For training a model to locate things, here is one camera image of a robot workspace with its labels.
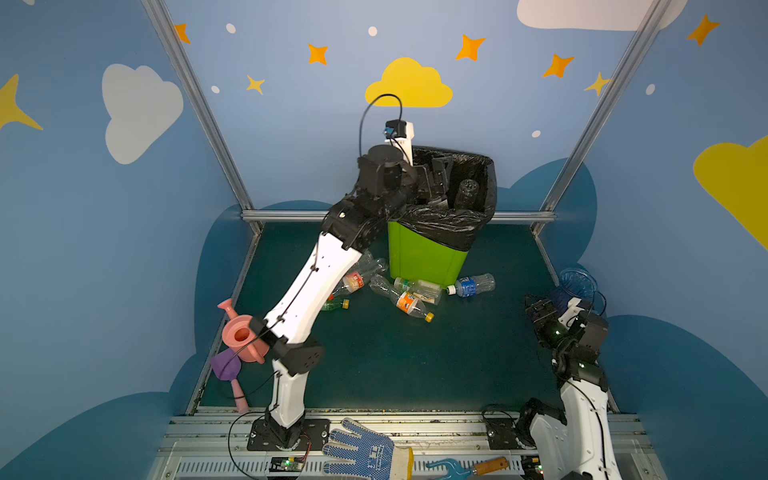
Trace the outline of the tall clear bottle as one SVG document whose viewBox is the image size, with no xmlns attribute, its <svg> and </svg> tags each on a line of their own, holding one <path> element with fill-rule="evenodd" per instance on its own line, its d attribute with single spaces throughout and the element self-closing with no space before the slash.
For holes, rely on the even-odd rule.
<svg viewBox="0 0 768 480">
<path fill-rule="evenodd" d="M 480 185 L 471 178 L 460 182 L 454 199 L 453 208 L 456 210 L 473 210 L 480 191 Z"/>
</svg>

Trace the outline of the crushed green bottle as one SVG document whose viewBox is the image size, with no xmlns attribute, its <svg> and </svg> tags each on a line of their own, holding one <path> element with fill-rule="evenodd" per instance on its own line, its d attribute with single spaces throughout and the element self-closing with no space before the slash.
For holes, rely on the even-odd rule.
<svg viewBox="0 0 768 480">
<path fill-rule="evenodd" d="M 337 309 L 347 310 L 350 306 L 350 300 L 348 298 L 334 298 L 326 301 L 321 310 L 322 311 L 334 311 Z"/>
</svg>

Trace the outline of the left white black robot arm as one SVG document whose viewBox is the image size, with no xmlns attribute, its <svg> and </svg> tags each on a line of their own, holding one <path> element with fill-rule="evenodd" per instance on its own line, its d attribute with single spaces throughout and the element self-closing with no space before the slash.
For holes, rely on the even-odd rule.
<svg viewBox="0 0 768 480">
<path fill-rule="evenodd" d="M 285 295 L 250 327 L 270 347 L 274 387 L 266 423 L 284 447 L 305 418 L 308 373 L 324 355 L 311 337 L 321 307 L 391 218 L 430 193 L 430 170 L 414 161 L 409 140 L 388 140 L 357 159 L 353 190 L 325 215 L 310 256 Z"/>
</svg>

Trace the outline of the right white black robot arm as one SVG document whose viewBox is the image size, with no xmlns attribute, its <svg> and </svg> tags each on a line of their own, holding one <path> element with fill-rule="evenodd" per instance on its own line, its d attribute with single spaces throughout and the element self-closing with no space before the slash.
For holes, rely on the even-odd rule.
<svg viewBox="0 0 768 480">
<path fill-rule="evenodd" d="M 531 398 L 514 426 L 517 443 L 537 454 L 522 460 L 525 479 L 619 479 L 608 422 L 609 386 L 598 363 L 608 322 L 578 297 L 565 312 L 544 297 L 526 299 L 540 345 L 551 350 L 562 408 Z"/>
</svg>

